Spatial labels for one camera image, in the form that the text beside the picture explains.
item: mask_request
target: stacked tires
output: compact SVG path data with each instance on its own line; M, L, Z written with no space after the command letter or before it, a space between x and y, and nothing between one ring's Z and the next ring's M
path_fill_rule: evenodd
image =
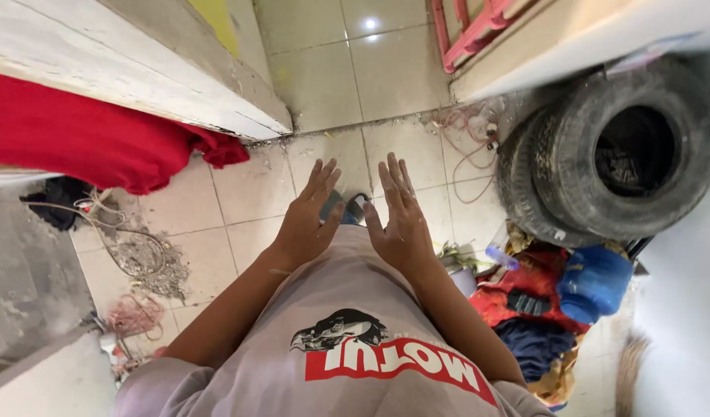
M710 93L670 60L594 74L512 132L497 182L509 218L542 241L653 236L710 185Z

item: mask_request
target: tire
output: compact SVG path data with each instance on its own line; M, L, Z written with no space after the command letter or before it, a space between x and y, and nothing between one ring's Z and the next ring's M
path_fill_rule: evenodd
M565 248L592 246L602 238L565 225L549 212L532 180L533 141L545 110L538 110L517 126L499 148L497 191L499 202L520 229L541 241Z
M659 178L631 195L621 188L611 191L613 182L608 178L605 185L595 166L595 150L606 143L600 135L625 134L625 128L608 127L623 114L615 120L637 120L628 127L643 129L649 138L642 148L651 150L649 159L631 161L653 166L640 171ZM639 136L632 138L628 142L638 143ZM666 59L610 80L592 75L545 117L535 152L536 189L564 223L611 239L652 236L689 213L710 185L708 90L689 70ZM631 167L635 173L638 166Z

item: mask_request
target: yellow wall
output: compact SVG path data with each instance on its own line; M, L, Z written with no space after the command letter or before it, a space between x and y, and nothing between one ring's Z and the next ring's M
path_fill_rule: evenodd
M235 57L239 57L237 34L229 18L226 0L188 0L193 8L210 24L216 37L224 47Z

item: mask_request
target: red clothing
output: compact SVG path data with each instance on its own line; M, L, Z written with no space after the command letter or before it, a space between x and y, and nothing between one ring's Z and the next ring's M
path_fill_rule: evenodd
M239 139L0 75L0 163L148 194L188 164L249 160Z
M517 288L531 297L547 298L551 301L551 311L541 315L540 319L555 321L566 331L576 335L586 333L591 326L574 321L561 312L560 297L556 294L556 284L563 274L561 266L565 265L561 252L523 254L531 256L532 259L521 261L519 270L507 271L501 281L481 286L471 295L468 301L473 308L481 313L481 318L490 327L517 315L533 317L507 308L507 294L511 289Z

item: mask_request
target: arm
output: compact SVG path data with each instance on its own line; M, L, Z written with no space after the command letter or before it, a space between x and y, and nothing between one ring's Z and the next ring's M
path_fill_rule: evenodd
M388 166L380 163L378 170L389 220L384 230L376 209L366 205L365 222L373 248L409 281L445 340L478 366L489 381L509 381L526 388L512 352L471 307L437 260L404 160L397 162L391 153Z
M288 207L273 244L170 343L163 357L219 369L289 273L329 247L345 205L338 203L320 224L319 212L341 175L340 169L334 169L335 159L322 165L316 161L308 184Z

